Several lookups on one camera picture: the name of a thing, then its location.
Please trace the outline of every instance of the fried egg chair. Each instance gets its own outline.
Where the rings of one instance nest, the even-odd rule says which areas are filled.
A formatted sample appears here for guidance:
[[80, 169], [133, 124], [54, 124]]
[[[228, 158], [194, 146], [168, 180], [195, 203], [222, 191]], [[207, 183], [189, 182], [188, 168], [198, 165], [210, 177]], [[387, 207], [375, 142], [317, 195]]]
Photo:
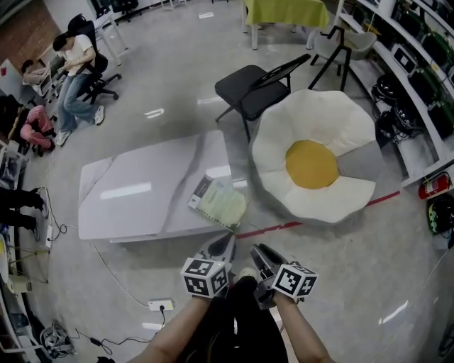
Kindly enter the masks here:
[[303, 89], [263, 113], [250, 163], [258, 196], [279, 214], [335, 225], [370, 201], [383, 160], [360, 106], [341, 91]]

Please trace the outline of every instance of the red fire extinguisher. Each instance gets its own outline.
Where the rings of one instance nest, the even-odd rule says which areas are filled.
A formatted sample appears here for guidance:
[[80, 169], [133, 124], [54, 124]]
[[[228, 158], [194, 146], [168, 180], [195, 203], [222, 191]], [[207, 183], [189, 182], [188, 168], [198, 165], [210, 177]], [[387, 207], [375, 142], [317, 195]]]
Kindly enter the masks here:
[[428, 180], [419, 187], [418, 195], [421, 199], [426, 199], [429, 196], [434, 196], [447, 191], [451, 187], [451, 178], [447, 172], [439, 174], [432, 180]]

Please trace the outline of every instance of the concrete floor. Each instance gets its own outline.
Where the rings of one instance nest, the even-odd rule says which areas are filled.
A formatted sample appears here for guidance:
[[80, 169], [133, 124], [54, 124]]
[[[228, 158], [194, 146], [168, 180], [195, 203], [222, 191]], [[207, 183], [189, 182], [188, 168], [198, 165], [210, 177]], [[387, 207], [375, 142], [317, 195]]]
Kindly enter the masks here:
[[[209, 11], [214, 17], [199, 19], [199, 13]], [[240, 116], [232, 112], [215, 124], [227, 105], [216, 98], [214, 84], [249, 64], [272, 69], [288, 62], [306, 52], [306, 38], [291, 33], [289, 26], [268, 25], [259, 32], [259, 49], [252, 50], [250, 34], [241, 32], [240, 22], [238, 0], [228, 4], [191, 0], [173, 12], [157, 8], [122, 23], [130, 49], [121, 56], [123, 64], [111, 70], [123, 75], [111, 85], [120, 99], [100, 99], [106, 106], [104, 124], [82, 123], [65, 146], [55, 150], [51, 164], [49, 155], [31, 156], [23, 188], [45, 184], [48, 171], [58, 222], [77, 226], [79, 175], [85, 164], [216, 127], [226, 137], [234, 180], [247, 182], [248, 146]], [[119, 47], [116, 39], [113, 42]], [[292, 89], [307, 87], [321, 64], [297, 69]], [[332, 67], [317, 88], [338, 89], [340, 82]], [[351, 75], [346, 93], [371, 112], [370, 100]], [[144, 116], [158, 108], [165, 110], [161, 116]], [[387, 168], [374, 199], [398, 191], [403, 177], [392, 147], [384, 149], [384, 159]], [[247, 187], [244, 192], [251, 205], [239, 233], [289, 222], [262, 205]], [[41, 225], [45, 230], [46, 223]], [[170, 319], [189, 299], [179, 271], [208, 237], [94, 244], [139, 301], [172, 297], [177, 308], [167, 314]], [[238, 239], [233, 271], [252, 264], [250, 246], [261, 242], [319, 273], [314, 292], [300, 307], [337, 362], [437, 362], [436, 348], [453, 297], [453, 281], [448, 277], [454, 256], [447, 254], [440, 262], [441, 253], [431, 247], [424, 203], [414, 189], [367, 207], [357, 218], [334, 228], [300, 225]], [[33, 243], [33, 236], [21, 230], [21, 244]], [[34, 284], [35, 291], [29, 294], [35, 314], [46, 326], [60, 321], [72, 336], [77, 328], [98, 339], [151, 338], [153, 334], [141, 323], [162, 321], [160, 313], [150, 312], [121, 289], [90, 241], [80, 240], [74, 228], [58, 238], [48, 259], [30, 261], [26, 269], [36, 277], [48, 271], [49, 284]], [[79, 354], [64, 362], [95, 362], [105, 355], [84, 338], [74, 343]], [[111, 347], [117, 363], [143, 348], [135, 342]], [[288, 348], [290, 362], [296, 362]]]

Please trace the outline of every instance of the power strip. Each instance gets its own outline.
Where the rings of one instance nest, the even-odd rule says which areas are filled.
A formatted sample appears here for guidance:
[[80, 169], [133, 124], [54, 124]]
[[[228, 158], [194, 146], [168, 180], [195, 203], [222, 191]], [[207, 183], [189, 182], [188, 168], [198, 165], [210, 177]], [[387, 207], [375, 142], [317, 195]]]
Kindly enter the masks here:
[[54, 230], [52, 228], [52, 224], [49, 223], [48, 225], [48, 233], [45, 237], [45, 245], [48, 247], [48, 248], [52, 248], [52, 240], [54, 239]]
[[161, 306], [164, 306], [164, 311], [173, 310], [175, 308], [175, 304], [170, 298], [148, 301], [148, 307], [151, 311], [160, 311]]

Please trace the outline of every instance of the brick wall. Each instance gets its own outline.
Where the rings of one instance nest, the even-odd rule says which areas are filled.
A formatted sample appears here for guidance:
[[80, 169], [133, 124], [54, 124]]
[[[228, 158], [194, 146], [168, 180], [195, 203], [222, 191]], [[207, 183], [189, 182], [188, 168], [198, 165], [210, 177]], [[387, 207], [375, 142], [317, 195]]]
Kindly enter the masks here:
[[0, 64], [8, 58], [21, 71], [23, 62], [37, 60], [59, 33], [43, 0], [33, 0], [0, 26]]

